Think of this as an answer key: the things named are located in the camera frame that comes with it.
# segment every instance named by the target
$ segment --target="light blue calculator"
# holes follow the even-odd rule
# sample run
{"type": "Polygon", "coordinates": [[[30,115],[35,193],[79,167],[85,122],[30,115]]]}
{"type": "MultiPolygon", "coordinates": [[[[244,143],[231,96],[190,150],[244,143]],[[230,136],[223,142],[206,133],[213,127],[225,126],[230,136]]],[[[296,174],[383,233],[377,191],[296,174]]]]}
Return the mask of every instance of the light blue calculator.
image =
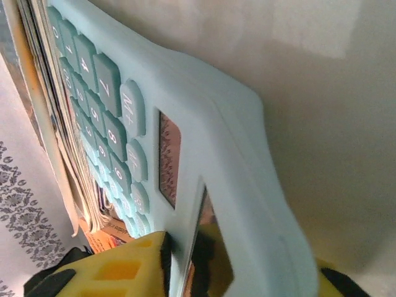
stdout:
{"type": "Polygon", "coordinates": [[[232,270],[224,296],[315,296],[316,265],[279,185],[259,97],[86,0],[50,0],[47,13],[93,177],[131,236],[173,239],[169,295],[202,291],[197,236],[214,226],[232,270]]]}

